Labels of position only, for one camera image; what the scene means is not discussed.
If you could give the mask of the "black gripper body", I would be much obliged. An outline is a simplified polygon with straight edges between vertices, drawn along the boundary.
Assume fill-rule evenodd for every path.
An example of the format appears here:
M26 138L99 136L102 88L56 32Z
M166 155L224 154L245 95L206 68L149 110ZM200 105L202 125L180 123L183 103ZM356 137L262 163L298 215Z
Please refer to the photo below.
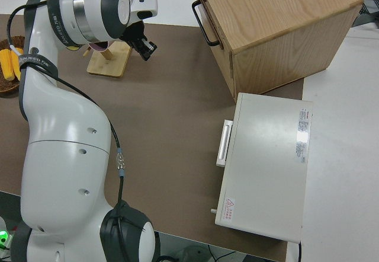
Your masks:
M138 21L128 26L119 39L134 49L144 48L145 44L143 40L146 40L146 36L144 35L144 22Z

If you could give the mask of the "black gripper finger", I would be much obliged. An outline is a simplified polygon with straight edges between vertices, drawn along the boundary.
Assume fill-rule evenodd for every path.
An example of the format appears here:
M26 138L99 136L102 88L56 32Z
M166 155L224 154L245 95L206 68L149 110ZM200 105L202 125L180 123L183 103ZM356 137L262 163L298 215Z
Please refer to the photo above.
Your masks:
M134 45L134 49L142 57L142 59L145 61L147 61L151 56L151 52L143 52L142 51L142 44Z
M152 41L148 41L148 39L141 39L142 42L142 51L143 52L154 52L158 47Z

